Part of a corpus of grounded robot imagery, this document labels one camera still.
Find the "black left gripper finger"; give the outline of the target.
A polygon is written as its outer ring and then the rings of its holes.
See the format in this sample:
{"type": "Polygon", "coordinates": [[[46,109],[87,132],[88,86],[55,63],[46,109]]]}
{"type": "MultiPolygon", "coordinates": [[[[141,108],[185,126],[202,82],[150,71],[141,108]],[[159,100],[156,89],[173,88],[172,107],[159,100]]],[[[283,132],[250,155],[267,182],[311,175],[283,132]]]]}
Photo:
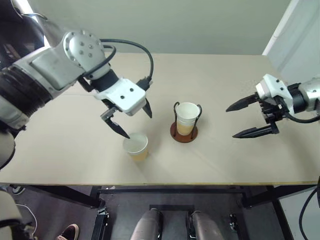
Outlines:
{"type": "Polygon", "coordinates": [[[151,106],[150,106],[150,103],[148,101],[147,98],[145,98],[145,105],[143,106],[143,111],[148,115],[148,117],[151,119],[153,117],[153,113],[152,113],[152,110],[151,110],[151,106]]]}
{"type": "Polygon", "coordinates": [[[117,134],[130,139],[129,135],[125,132],[125,130],[116,122],[112,121],[114,117],[114,113],[117,111],[116,108],[110,108],[100,115],[101,119],[117,134]]]}

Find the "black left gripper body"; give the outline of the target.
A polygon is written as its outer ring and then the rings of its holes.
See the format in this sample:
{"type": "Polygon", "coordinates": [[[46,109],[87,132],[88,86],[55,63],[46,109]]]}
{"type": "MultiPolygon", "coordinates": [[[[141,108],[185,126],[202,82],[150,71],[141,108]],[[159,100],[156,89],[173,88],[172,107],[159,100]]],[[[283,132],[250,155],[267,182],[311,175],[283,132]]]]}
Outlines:
{"type": "Polygon", "coordinates": [[[110,100],[108,100],[108,99],[102,99],[101,101],[102,101],[103,104],[108,108],[108,111],[113,111],[113,112],[115,112],[115,111],[118,110],[117,106],[116,106],[113,102],[111,102],[110,100]]]}

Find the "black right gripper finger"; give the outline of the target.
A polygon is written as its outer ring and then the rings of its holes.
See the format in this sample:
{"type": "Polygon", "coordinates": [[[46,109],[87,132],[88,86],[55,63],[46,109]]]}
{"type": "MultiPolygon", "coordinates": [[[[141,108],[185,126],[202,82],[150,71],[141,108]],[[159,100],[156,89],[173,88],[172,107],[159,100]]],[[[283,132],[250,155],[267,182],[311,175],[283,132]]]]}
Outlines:
{"type": "Polygon", "coordinates": [[[247,97],[241,98],[238,101],[231,104],[225,111],[226,112],[233,112],[233,111],[239,111],[241,109],[247,108],[249,105],[258,102],[260,99],[257,92],[255,92],[252,95],[249,95],[247,97]]]}
{"type": "Polygon", "coordinates": [[[275,122],[260,128],[253,127],[242,130],[232,137],[236,139],[251,139],[273,134],[278,134],[278,127],[275,122]]]}

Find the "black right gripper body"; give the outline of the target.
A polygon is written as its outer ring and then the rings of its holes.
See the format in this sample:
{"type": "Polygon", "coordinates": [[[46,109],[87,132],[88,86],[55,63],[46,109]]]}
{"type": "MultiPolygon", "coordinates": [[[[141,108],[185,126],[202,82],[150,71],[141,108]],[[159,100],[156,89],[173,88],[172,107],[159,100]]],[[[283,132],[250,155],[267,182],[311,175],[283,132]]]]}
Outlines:
{"type": "Polygon", "coordinates": [[[259,100],[261,112],[267,124],[275,123],[286,117],[288,112],[287,104],[281,96],[259,100]]]}

